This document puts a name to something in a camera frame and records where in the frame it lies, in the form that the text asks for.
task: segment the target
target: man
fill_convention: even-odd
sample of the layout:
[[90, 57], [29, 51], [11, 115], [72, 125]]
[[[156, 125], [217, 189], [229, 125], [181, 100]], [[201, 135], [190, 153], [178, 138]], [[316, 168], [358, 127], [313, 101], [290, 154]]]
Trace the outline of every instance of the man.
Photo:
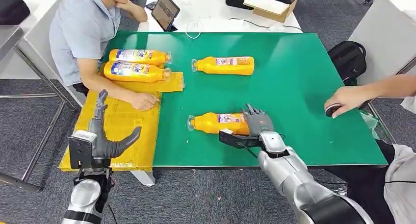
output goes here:
[[97, 72], [108, 41], [120, 25], [120, 9], [139, 22], [147, 21], [144, 9], [130, 0], [63, 0], [51, 24], [51, 52], [66, 85], [87, 95], [89, 89], [106, 89], [112, 98], [150, 110], [159, 101], [149, 93], [117, 86]]
[[[416, 113], [416, 75], [394, 75], [358, 86], [341, 87], [324, 107], [340, 103], [333, 118], [377, 97], [405, 97], [402, 106]], [[416, 223], [416, 156], [403, 145], [377, 141], [389, 163], [384, 168], [335, 166], [327, 170], [348, 182], [348, 196], [360, 204], [375, 224]]]

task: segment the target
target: human hand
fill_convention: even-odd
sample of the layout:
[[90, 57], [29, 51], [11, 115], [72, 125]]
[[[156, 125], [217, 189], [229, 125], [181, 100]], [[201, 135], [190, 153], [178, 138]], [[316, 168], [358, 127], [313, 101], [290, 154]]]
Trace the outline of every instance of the human hand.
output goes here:
[[150, 93], [133, 93], [128, 102], [137, 110], [150, 110], [156, 102], [160, 101], [157, 97]]
[[130, 12], [131, 8], [134, 6], [134, 3], [132, 3], [130, 0], [128, 0], [127, 3], [119, 3], [119, 2], [116, 2], [116, 5], [115, 6], [117, 8], [120, 8], [120, 9], [123, 9], [125, 11]]
[[372, 99], [371, 94], [363, 86], [340, 87], [334, 95], [325, 102], [324, 109], [335, 103], [341, 104], [342, 107], [332, 114], [332, 118], [335, 119], [339, 115], [359, 107], [369, 99]]

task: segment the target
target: sleeve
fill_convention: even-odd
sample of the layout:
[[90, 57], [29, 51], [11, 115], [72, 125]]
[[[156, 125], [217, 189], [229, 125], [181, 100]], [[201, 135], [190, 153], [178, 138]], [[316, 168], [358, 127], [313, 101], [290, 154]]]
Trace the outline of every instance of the sleeve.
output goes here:
[[101, 59], [101, 30], [93, 19], [67, 18], [62, 31], [75, 58]]
[[400, 105], [406, 110], [416, 114], [416, 97], [405, 97]]

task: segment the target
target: plastic bottle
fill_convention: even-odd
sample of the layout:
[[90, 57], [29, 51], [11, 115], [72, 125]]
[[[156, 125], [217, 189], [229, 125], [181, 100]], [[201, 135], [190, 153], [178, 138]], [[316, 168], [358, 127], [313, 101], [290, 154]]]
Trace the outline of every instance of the plastic bottle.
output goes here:
[[212, 56], [202, 60], [192, 60], [192, 71], [207, 74], [251, 75], [254, 71], [254, 58], [250, 56], [221, 57]]
[[170, 63], [172, 55], [157, 50], [113, 49], [110, 51], [109, 61], [128, 61], [140, 64], [159, 66]]
[[248, 135], [250, 130], [242, 113], [215, 114], [206, 113], [201, 116], [188, 116], [188, 130], [194, 129], [206, 133], [218, 133], [222, 129], [229, 129], [233, 134]]
[[154, 83], [168, 80], [170, 69], [161, 69], [157, 66], [138, 64], [124, 61], [109, 61], [104, 66], [104, 75], [108, 79], [117, 81]]

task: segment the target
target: tablet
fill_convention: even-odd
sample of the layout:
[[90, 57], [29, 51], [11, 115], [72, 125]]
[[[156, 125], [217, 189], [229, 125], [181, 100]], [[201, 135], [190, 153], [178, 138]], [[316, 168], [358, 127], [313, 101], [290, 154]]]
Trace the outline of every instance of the tablet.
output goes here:
[[174, 18], [180, 9], [172, 0], [158, 0], [152, 11], [152, 17], [164, 31], [171, 31]]

